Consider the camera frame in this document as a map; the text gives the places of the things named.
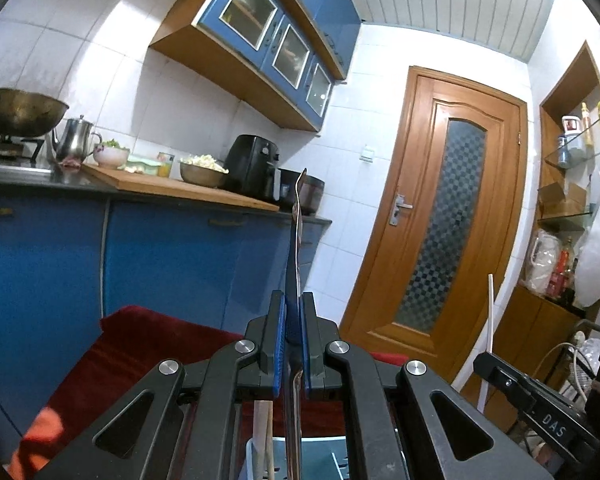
white rod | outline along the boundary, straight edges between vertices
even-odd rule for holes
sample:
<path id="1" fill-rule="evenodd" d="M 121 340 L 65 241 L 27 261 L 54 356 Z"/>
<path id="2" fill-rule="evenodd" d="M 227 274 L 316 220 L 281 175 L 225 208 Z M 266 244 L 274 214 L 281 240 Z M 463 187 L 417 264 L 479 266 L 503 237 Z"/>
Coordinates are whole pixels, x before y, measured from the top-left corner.
<path id="1" fill-rule="evenodd" d="M 487 313 L 487 352 L 493 352 L 493 274 L 488 275 L 489 284 L 489 309 Z M 478 395 L 477 409 L 484 413 L 484 405 L 487 403 L 487 392 L 489 383 L 485 380 L 480 384 L 480 394 Z"/>

stainless steel teapot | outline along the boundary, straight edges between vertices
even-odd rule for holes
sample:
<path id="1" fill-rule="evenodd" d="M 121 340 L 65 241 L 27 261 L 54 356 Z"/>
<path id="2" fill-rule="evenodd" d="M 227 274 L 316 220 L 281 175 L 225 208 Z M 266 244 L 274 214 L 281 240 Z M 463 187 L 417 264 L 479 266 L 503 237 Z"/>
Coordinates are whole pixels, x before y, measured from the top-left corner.
<path id="1" fill-rule="evenodd" d="M 89 140 L 92 135 L 97 136 L 102 142 L 102 136 L 92 132 L 93 123 L 84 120 L 81 115 L 78 119 L 69 119 L 64 127 L 64 133 L 60 140 L 53 129 L 51 133 L 51 146 L 56 162 L 62 162 L 68 158 L 74 158 L 84 162 L 91 152 L 89 151 Z"/>

frosted glass panel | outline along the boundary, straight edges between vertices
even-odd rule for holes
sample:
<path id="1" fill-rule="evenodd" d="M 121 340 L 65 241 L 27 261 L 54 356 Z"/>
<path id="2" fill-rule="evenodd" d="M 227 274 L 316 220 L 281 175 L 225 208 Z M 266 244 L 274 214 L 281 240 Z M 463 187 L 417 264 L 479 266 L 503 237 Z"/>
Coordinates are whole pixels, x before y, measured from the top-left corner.
<path id="1" fill-rule="evenodd" d="M 429 225 L 395 321 L 429 333 L 445 304 L 471 231 L 484 162 L 484 130 L 449 120 Z"/>
<path id="2" fill-rule="evenodd" d="M 275 13 L 270 0 L 231 0 L 220 19 L 258 50 Z"/>

countertop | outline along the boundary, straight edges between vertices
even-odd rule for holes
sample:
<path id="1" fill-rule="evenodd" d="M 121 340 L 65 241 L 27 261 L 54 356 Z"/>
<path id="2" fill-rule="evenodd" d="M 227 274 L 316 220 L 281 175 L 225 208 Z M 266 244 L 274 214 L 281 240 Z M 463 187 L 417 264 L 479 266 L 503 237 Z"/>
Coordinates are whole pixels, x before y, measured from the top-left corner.
<path id="1" fill-rule="evenodd" d="M 201 202 L 198 200 L 122 191 L 79 170 L 54 168 L 52 173 L 48 174 L 22 170 L 5 170 L 1 168 L 0 195 L 17 196 L 23 194 L 31 196 L 64 196 L 73 198 L 99 198 L 104 200 L 129 200 L 133 202 L 151 202 L 163 205 L 195 206 L 214 209 L 222 208 L 261 216 L 275 216 L 283 219 L 291 218 L 291 213 L 282 211 L 265 211 L 241 206 L 228 206 L 211 202 Z M 309 223 L 322 225 L 331 224 L 331 220 L 317 216 L 303 216 L 302 219 Z"/>

ceramic bowl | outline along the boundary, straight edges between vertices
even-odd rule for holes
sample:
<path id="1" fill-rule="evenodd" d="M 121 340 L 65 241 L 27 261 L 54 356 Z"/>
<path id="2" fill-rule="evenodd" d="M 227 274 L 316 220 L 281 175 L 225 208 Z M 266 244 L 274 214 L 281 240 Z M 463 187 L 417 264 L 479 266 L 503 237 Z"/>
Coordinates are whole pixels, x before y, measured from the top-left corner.
<path id="1" fill-rule="evenodd" d="M 93 149 L 93 159 L 98 163 L 98 166 L 116 170 L 120 166 L 126 164 L 129 157 L 129 150 L 123 148 L 112 148 L 103 144 L 96 144 Z"/>

